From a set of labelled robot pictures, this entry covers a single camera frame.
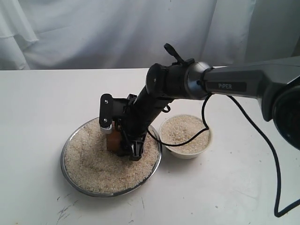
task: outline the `table surface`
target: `table surface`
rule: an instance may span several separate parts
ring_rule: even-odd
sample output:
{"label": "table surface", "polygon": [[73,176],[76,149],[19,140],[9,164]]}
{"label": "table surface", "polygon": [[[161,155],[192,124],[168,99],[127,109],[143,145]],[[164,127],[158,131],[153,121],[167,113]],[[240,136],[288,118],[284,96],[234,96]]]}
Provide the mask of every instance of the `table surface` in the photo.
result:
{"label": "table surface", "polygon": [[[213,132],[207,151],[192,160],[163,152],[151,179],[123,196],[98,199],[73,189],[60,171],[68,137],[98,116],[99,98],[138,94],[147,69],[0,71],[0,223],[82,224],[298,224],[300,208],[273,216],[276,172],[271,151],[238,108],[213,96],[206,118]],[[275,145],[282,169],[280,209],[300,197],[300,154],[254,99],[237,98]],[[168,117],[200,116],[202,101],[176,100]]]}

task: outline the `white curtain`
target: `white curtain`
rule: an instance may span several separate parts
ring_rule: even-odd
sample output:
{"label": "white curtain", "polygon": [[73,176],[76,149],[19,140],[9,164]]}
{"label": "white curtain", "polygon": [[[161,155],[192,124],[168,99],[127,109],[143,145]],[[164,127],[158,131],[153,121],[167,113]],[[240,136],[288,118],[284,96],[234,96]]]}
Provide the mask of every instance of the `white curtain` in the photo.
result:
{"label": "white curtain", "polygon": [[168,65],[166,42],[183,58],[228,65],[289,57],[300,35],[296,0],[0,2],[0,69]]}

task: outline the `stainless steel bowl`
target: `stainless steel bowl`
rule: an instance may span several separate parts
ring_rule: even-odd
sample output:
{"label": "stainless steel bowl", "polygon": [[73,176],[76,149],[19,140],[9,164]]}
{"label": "stainless steel bowl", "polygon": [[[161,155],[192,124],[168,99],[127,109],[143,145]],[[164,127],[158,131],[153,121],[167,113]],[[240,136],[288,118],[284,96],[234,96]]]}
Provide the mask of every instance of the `stainless steel bowl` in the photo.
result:
{"label": "stainless steel bowl", "polygon": [[[66,165],[65,165],[65,151],[66,151],[66,148],[67,148],[67,145],[68,143],[72,140],[72,138],[74,137],[74,135],[80,130],[82,129],[86,124],[88,124],[89,122],[91,122],[92,120],[86,122],[85,124],[83,124],[81,127],[79,127],[66,141],[63,149],[62,149],[62,152],[61,152],[61,155],[60,155],[60,168],[61,168],[61,171],[62,171],[62,174],[64,175],[65,179],[68,181],[68,183],[74,187],[77,191],[80,191],[81,193],[84,193],[86,195],[89,195],[89,196],[93,196],[93,197],[101,197],[101,198],[107,198],[107,197],[115,197],[115,196],[118,196],[118,195],[124,195],[124,194],[127,194],[137,188],[139,188],[141,185],[143,185],[147,180],[149,180],[149,178],[154,174],[154,172],[157,170],[158,168],[158,165],[160,163],[160,160],[161,160],[161,153],[162,153],[162,145],[157,143],[158,144],[158,157],[157,157],[157,161],[155,163],[155,165],[153,166],[152,168],[152,171],[151,173],[149,174],[148,177],[146,177],[142,182],[140,182],[139,184],[137,184],[135,187],[132,187],[132,188],[128,188],[126,190],[123,190],[123,191],[119,191],[119,192],[115,192],[115,193],[95,193],[95,192],[91,192],[91,191],[88,191],[88,190],[84,190],[82,189],[81,187],[77,186],[72,180],[71,178],[69,177],[68,173],[67,173],[67,169],[66,169]],[[154,127],[150,126],[150,129],[153,130],[156,138],[159,139],[159,135],[157,133],[157,131],[154,129]]]}

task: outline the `rice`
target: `rice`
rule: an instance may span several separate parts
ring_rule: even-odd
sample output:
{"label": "rice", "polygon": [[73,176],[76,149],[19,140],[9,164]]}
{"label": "rice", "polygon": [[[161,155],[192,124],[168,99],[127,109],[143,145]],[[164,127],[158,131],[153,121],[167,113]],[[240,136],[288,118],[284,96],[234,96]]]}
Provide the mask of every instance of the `rice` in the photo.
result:
{"label": "rice", "polygon": [[81,189],[94,193],[115,193],[134,188],[149,177],[158,160],[158,143],[146,136],[139,161],[118,157],[106,149],[106,135],[98,119],[81,128],[65,151],[66,171]]}
{"label": "rice", "polygon": [[[205,128],[201,119],[190,115],[179,115],[168,119],[160,130],[161,140],[167,144],[186,142]],[[184,154],[195,154],[206,148],[210,141],[210,131],[204,131],[190,143],[179,147],[169,147],[172,151]]]}

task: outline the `black wire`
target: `black wire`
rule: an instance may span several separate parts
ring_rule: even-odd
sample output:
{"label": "black wire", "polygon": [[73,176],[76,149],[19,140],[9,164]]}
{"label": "black wire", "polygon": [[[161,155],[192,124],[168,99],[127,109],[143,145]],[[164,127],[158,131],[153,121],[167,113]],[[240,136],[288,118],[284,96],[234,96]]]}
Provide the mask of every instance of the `black wire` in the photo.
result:
{"label": "black wire", "polygon": [[278,217],[278,218],[282,217],[284,214],[288,213],[289,211],[291,211],[292,209],[294,209],[295,207],[297,207],[298,205],[300,205],[300,199],[298,199],[298,200],[294,201],[292,204],[286,206],[280,212],[278,211],[279,201],[280,201],[280,196],[281,196],[281,172],[280,172],[279,160],[278,160],[278,156],[277,156],[276,150],[275,150],[273,144],[271,143],[271,141],[268,139],[268,137],[251,120],[251,118],[247,115],[247,113],[245,112],[245,110],[243,109],[243,107],[239,104],[239,102],[234,97],[232,97],[232,96],[228,96],[228,97],[237,105],[237,107],[240,109],[240,111],[246,117],[246,119],[249,121],[249,123],[251,123],[251,125],[255,128],[255,130],[257,130],[257,132],[263,137],[263,139],[269,145],[269,147],[270,147],[270,149],[271,149],[271,151],[273,153],[273,157],[274,157],[274,160],[275,160],[276,173],[277,173],[277,192],[276,192],[276,199],[275,199],[275,206],[274,206],[274,215],[276,217]]}
{"label": "black wire", "polygon": [[203,124],[204,124],[205,128],[203,128],[202,130],[200,130],[197,134],[195,134],[192,138],[190,138],[190,139],[187,140],[186,142],[180,143],[180,144],[167,144],[167,143],[164,143],[164,142],[162,142],[161,140],[157,139],[153,134],[151,134],[151,132],[150,132],[150,131],[148,130],[148,128],[147,128],[148,134],[149,134],[155,141],[157,141],[158,143],[160,143],[160,144],[162,144],[162,145],[165,145],[165,146],[179,147],[179,146],[182,146],[182,145],[185,145],[185,144],[190,143],[192,140],[194,140],[197,136],[199,136],[200,134],[202,134],[204,131],[210,129],[210,128],[208,127],[207,123],[206,123],[205,116],[204,116],[204,109],[205,109],[206,103],[207,103],[207,101],[208,101],[208,99],[209,99],[210,97],[211,97],[211,95],[208,95],[208,96],[206,97],[206,99],[205,99],[204,102],[203,102],[202,110],[201,110],[202,121],[203,121]]}

